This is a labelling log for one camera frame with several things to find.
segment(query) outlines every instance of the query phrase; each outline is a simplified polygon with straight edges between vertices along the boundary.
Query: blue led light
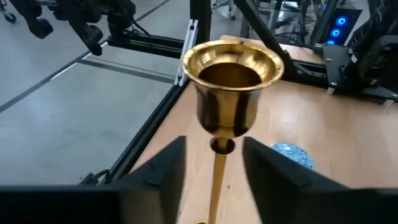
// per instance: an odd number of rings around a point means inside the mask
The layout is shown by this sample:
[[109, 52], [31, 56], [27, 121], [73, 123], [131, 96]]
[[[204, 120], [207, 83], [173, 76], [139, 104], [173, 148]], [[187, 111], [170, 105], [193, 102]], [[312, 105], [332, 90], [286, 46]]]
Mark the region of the blue led light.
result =
[[340, 16], [339, 18], [336, 19], [336, 26], [343, 26], [346, 24], [347, 18], [345, 16]]
[[333, 30], [331, 30], [330, 35], [332, 37], [338, 37], [340, 35], [340, 30], [339, 29], [333, 29]]

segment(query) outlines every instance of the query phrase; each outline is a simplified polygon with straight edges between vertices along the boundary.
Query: gray floor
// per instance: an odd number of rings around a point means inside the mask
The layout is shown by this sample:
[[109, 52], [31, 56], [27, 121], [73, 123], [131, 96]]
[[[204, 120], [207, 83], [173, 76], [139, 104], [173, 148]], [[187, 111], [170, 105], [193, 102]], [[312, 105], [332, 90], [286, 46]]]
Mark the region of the gray floor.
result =
[[[136, 17], [161, 2], [134, 1]], [[86, 51], [51, 12], [44, 10], [43, 17], [54, 32], [40, 40], [12, 6], [7, 10], [17, 23], [0, 18], [0, 106]], [[211, 39], [239, 35], [241, 15], [230, 21], [226, 14], [227, 8], [213, 13]], [[183, 39], [188, 18], [189, 1], [171, 0], [140, 25], [151, 34]], [[107, 36], [105, 22], [97, 26]], [[0, 113], [0, 185], [76, 184], [113, 165], [172, 86], [167, 80], [173, 80], [178, 60], [109, 46], [103, 52], [86, 61], [105, 69], [78, 63]]]

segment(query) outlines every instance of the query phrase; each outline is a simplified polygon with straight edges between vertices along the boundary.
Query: wooden tabletop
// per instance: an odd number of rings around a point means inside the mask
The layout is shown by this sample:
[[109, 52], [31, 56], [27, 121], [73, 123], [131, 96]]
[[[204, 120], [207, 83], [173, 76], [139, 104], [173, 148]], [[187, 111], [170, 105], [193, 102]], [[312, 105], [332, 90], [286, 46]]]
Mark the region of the wooden tabletop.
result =
[[[290, 46], [288, 51], [300, 60], [322, 62], [306, 49], [303, 54], [300, 47]], [[176, 137], [187, 137], [181, 224], [206, 219], [210, 202], [214, 153], [209, 145], [211, 136], [195, 114], [196, 97], [191, 83], [133, 167], [139, 167]], [[245, 136], [268, 146], [296, 144], [310, 154], [317, 172], [347, 186], [398, 187], [396, 105], [385, 108], [370, 100], [330, 96], [321, 88], [279, 81], [263, 91], [256, 122]], [[242, 140], [235, 139], [236, 150], [227, 158], [219, 224], [260, 223], [244, 174]]]
[[[230, 35], [222, 35], [220, 37], [221, 40], [243, 40], [243, 41], [250, 41], [259, 45], [263, 45], [261, 40], [252, 40], [252, 39], [246, 39], [242, 37], [233, 37]], [[312, 63], [319, 63], [319, 64], [325, 64], [325, 61], [323, 58], [317, 54], [315, 54], [312, 50], [304, 48], [304, 47], [296, 47], [293, 45], [286, 45], [286, 44], [279, 44], [282, 49], [288, 51], [292, 59], [295, 60], [302, 60], [306, 62], [312, 62]]]

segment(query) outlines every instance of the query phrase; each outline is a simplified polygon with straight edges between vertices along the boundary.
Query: cable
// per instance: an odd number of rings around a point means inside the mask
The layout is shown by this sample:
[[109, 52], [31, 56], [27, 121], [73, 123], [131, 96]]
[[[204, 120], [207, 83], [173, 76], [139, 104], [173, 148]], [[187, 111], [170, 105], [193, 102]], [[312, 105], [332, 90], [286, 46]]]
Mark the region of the cable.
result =
[[282, 26], [290, 25], [290, 24], [292, 23], [293, 20], [294, 20], [294, 17], [288, 17], [288, 18], [284, 19], [283, 21], [277, 21], [277, 22], [274, 24], [274, 27], [275, 27], [276, 29], [278, 29], [278, 28], [280, 28], [280, 27], [282, 27]]
[[284, 32], [284, 33], [280, 33], [280, 34], [274, 34], [274, 36], [286, 35], [286, 34], [302, 35], [303, 33], [301, 33], [301, 32]]
[[225, 2], [219, 2], [219, 0], [216, 0], [217, 4], [226, 4], [228, 1]]
[[294, 39], [294, 38], [292, 38], [292, 37], [287, 37], [287, 36], [277, 36], [277, 37], [288, 38], [288, 39], [290, 39], [290, 40], [293, 40], [294, 44], [297, 43], [297, 40]]
[[150, 34], [149, 34], [144, 28], [142, 28], [142, 27], [134, 20], [134, 17], [131, 17], [131, 20], [132, 20], [132, 23], [133, 23], [134, 25], [136, 25], [136, 27], [137, 27], [138, 29], [140, 29], [141, 31], [143, 31], [143, 33], [145, 33], [146, 35], [150, 36]]
[[316, 49], [315, 47], [312, 47], [311, 45], [307, 45], [307, 44], [296, 44], [297, 47], [305, 47], [307, 49], [312, 50], [313, 52], [317, 52], [318, 49]]

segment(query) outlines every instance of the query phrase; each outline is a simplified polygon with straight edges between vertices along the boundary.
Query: black equipment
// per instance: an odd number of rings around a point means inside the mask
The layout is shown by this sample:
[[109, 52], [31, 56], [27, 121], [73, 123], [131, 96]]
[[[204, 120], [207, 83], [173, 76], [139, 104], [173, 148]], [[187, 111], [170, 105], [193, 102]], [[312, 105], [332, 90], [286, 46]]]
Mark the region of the black equipment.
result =
[[109, 185], [0, 187], [1, 223], [177, 222], [185, 138]]
[[311, 45], [344, 45], [362, 13], [349, 2], [313, 0], [317, 23], [311, 35]]
[[[391, 223], [397, 189], [349, 189], [253, 138], [244, 166], [263, 223]], [[120, 180], [102, 186], [0, 188], [2, 223], [177, 223], [185, 137]]]
[[1, 14], [4, 15], [4, 18], [8, 22], [15, 23], [17, 21], [17, 17], [13, 13], [7, 12], [6, 6], [7, 6], [6, 0], [0, 0], [0, 12], [1, 12]]
[[102, 54], [99, 42], [103, 33], [87, 23], [97, 23], [102, 15], [107, 16], [110, 46], [173, 58], [180, 58], [182, 54], [183, 40], [150, 35], [139, 26], [134, 20], [136, 6], [130, 0], [11, 0], [11, 3], [25, 18], [29, 30], [40, 39], [53, 31], [50, 23], [40, 18], [41, 6], [47, 6], [56, 19], [69, 22], [93, 55]]
[[394, 61], [398, 56], [398, 5], [380, 2], [371, 18], [354, 32], [348, 47], [324, 46], [324, 56], [330, 59], [327, 65], [331, 65], [328, 80], [337, 88], [371, 94], [386, 94], [385, 88], [398, 91], [397, 82], [394, 82], [397, 76], [393, 72], [397, 68]]

